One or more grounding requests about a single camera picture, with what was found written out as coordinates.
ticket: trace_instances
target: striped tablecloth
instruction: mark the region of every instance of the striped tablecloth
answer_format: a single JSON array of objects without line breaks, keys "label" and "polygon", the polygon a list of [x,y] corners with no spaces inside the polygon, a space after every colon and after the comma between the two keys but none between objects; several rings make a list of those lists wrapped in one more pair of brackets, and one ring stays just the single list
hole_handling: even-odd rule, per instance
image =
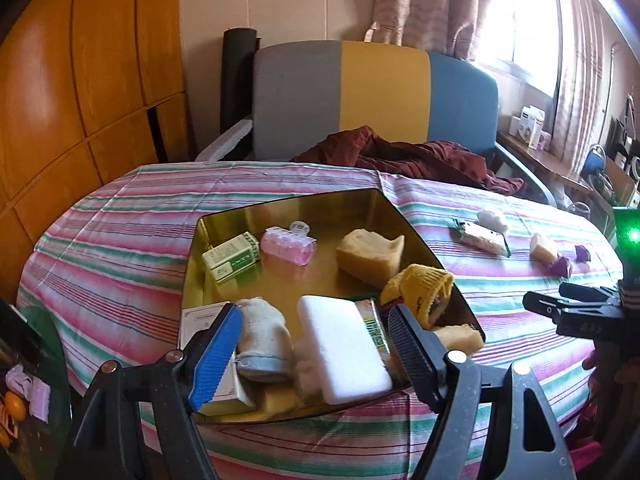
[{"label": "striped tablecloth", "polygon": [[[587,396],[580,362],[592,345],[557,336],[550,320],[527,313],[528,290],[554,294],[559,280],[529,260],[529,238],[542,230],[575,259],[574,283],[612,285],[622,276],[615,252],[583,218],[516,198],[366,170],[268,162],[144,166],[82,199],[42,236],[24,267],[18,306],[53,314],[72,385],[84,392],[98,366],[158,359],[177,341],[182,279],[196,220],[208,213],[300,194],[377,187],[428,243],[478,316],[487,345],[482,364],[526,361],[560,421]],[[473,219],[487,205],[510,224],[513,255],[494,258],[455,243],[450,219]],[[479,465],[489,409],[478,413],[465,475]],[[158,446],[148,411],[145,437]],[[329,416],[258,426],[204,426],[223,479],[407,478],[434,415],[410,390]]]}]

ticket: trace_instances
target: orange fruit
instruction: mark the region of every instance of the orange fruit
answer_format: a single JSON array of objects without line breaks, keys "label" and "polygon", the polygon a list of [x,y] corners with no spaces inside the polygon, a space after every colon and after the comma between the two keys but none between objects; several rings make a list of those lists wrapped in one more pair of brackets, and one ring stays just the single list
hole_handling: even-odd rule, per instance
[{"label": "orange fruit", "polygon": [[7,392],[4,396],[4,406],[6,412],[11,415],[16,422],[22,422],[27,418],[27,407],[24,401],[13,392]]},{"label": "orange fruit", "polygon": [[9,434],[4,430],[2,426],[0,426],[0,444],[2,444],[3,447],[9,447],[11,445]]}]

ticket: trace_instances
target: curtain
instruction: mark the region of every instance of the curtain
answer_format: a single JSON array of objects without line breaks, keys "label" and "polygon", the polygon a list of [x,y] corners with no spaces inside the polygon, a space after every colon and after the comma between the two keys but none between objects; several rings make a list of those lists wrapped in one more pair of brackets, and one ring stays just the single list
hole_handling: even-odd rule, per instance
[{"label": "curtain", "polygon": [[473,60],[490,0],[376,0],[365,41]]},{"label": "curtain", "polygon": [[594,0],[560,0],[560,10],[562,73],[551,152],[580,173],[604,120],[602,16]]}]

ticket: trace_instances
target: chair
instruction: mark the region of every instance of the chair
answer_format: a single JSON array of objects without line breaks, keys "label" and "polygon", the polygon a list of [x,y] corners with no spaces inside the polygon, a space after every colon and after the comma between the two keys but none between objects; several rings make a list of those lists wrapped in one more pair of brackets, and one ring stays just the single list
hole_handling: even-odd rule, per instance
[{"label": "chair", "polygon": [[488,164],[498,157],[556,206],[550,191],[496,143],[498,89],[468,62],[402,46],[299,41],[258,50],[252,118],[207,146],[221,160],[254,133],[254,160],[290,160],[329,134],[367,124],[390,142],[452,140]]}]

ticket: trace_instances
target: white sponge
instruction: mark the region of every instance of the white sponge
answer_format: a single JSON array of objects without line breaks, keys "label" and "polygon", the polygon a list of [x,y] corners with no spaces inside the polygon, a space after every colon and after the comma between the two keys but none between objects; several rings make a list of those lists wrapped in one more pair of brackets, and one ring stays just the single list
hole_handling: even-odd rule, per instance
[{"label": "white sponge", "polygon": [[495,207],[488,206],[478,211],[478,223],[501,235],[505,235],[509,231],[509,224],[507,224],[504,214]]},{"label": "white sponge", "polygon": [[391,390],[391,377],[353,301],[303,296],[298,317],[328,404]]},{"label": "white sponge", "polygon": [[295,383],[298,394],[303,400],[309,400],[322,394],[313,352],[306,339],[299,339],[293,345],[293,357],[296,360]]}]

